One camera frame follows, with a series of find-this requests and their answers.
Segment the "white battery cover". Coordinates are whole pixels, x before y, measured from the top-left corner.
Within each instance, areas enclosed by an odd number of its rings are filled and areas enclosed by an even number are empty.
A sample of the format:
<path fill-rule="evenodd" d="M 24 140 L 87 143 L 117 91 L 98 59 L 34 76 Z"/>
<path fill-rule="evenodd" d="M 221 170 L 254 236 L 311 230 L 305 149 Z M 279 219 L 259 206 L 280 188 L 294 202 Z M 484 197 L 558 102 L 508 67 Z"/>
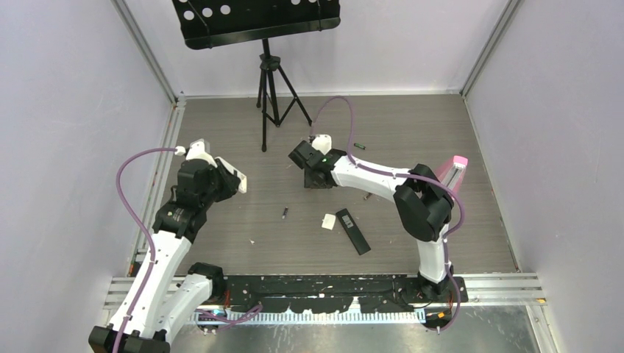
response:
<path fill-rule="evenodd" d="M 326 213 L 322 219 L 322 228 L 327 230 L 333 230 L 336 223 L 336 216 L 334 214 Z"/>

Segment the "white remote control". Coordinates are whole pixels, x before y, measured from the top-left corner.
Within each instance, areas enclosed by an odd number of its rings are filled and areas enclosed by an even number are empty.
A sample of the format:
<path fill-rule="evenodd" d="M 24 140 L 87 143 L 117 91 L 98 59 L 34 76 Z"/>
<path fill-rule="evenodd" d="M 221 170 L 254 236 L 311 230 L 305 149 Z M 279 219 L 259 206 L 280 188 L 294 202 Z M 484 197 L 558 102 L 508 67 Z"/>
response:
<path fill-rule="evenodd" d="M 238 192 L 246 193 L 247 192 L 247 176 L 221 157 L 216 157 L 216 161 L 220 162 L 230 174 L 232 174 L 234 177 L 238 179 Z"/>

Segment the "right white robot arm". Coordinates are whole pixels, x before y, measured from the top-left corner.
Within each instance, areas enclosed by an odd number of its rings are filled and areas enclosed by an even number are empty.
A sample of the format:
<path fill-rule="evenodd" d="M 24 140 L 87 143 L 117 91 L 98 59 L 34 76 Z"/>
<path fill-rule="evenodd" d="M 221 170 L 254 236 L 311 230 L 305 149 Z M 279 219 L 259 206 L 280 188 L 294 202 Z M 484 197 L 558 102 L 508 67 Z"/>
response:
<path fill-rule="evenodd" d="M 368 164 L 346 151 L 322 151 L 304 140 L 288 157 L 304 171 L 304 187 L 354 188 L 389 200 L 397 208 L 404 230 L 416 239 L 420 292 L 430 302 L 449 293 L 451 265 L 443 246 L 454 201 L 433 171 L 423 164 L 412 169 Z"/>

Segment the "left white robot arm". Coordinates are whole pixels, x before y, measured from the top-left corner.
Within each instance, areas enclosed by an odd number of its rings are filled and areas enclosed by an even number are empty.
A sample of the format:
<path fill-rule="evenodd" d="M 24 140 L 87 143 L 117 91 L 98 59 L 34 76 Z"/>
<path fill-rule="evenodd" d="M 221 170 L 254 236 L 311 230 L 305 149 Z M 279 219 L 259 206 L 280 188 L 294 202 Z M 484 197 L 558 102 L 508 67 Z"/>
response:
<path fill-rule="evenodd" d="M 226 293 L 223 271 L 196 263 L 174 294 L 175 272 L 216 202 L 246 193 L 247 177 L 220 157 L 184 161 L 170 199 L 158 210 L 152 245 L 120 308 L 88 338 L 94 352 L 170 352 L 177 333 L 203 302 L 218 304 Z"/>

